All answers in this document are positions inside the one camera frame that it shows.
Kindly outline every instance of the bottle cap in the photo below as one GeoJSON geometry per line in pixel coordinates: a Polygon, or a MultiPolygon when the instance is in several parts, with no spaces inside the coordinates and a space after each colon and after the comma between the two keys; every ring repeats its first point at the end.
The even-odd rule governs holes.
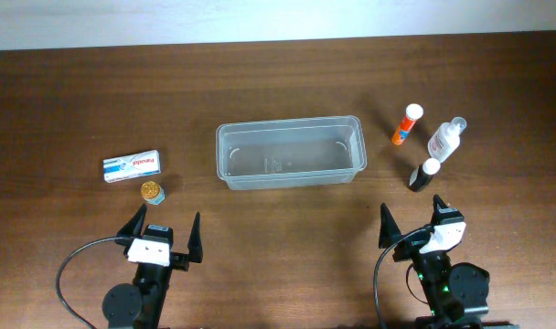
{"type": "Polygon", "coordinates": [[[142,184],[142,188],[140,188],[140,193],[146,200],[153,199],[160,193],[160,185],[153,181],[145,182],[142,184]]]}
{"type": "Polygon", "coordinates": [[[410,120],[417,121],[418,119],[422,118],[423,114],[424,110],[422,109],[422,106],[418,104],[410,104],[408,105],[408,107],[406,107],[406,116],[410,120]]]}
{"type": "Polygon", "coordinates": [[[465,127],[467,126],[467,121],[461,117],[456,117],[451,120],[451,124],[446,129],[446,132],[452,136],[460,135],[465,127]]]}
{"type": "Polygon", "coordinates": [[[440,169],[441,169],[441,163],[435,158],[430,158],[424,161],[424,164],[422,164],[422,170],[427,175],[434,175],[438,173],[440,169]]]}

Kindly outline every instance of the small jar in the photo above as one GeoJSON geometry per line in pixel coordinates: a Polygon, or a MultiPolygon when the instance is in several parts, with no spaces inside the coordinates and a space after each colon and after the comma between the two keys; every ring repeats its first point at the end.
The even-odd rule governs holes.
{"type": "Polygon", "coordinates": [[[165,199],[165,190],[153,181],[143,183],[140,193],[144,200],[151,205],[157,205],[165,199]]]}

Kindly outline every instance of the orange glue stick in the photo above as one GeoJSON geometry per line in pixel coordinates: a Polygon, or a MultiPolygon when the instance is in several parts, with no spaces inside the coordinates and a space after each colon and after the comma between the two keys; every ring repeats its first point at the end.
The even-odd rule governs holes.
{"type": "Polygon", "coordinates": [[[420,119],[423,114],[424,110],[422,109],[422,106],[418,104],[408,105],[408,107],[406,108],[406,115],[404,115],[404,118],[402,119],[402,122],[400,122],[398,129],[396,129],[396,132],[391,137],[391,142],[395,143],[396,145],[401,145],[402,143],[404,143],[404,140],[406,139],[406,137],[408,137],[408,133],[410,132],[416,121],[420,119]]]}

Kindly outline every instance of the gray plastic bin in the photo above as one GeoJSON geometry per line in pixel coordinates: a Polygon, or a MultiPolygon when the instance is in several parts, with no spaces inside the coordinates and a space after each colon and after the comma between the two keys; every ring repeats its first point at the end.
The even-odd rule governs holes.
{"type": "Polygon", "coordinates": [[[223,124],[217,174],[230,189],[349,183],[368,164],[355,116],[223,124]]]}

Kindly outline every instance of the white wall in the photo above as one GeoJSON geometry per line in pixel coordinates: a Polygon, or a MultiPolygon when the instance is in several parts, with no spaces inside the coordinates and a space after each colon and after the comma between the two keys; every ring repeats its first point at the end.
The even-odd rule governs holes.
{"type": "Polygon", "coordinates": [[[0,49],[556,29],[556,0],[0,0],[0,49]]]}

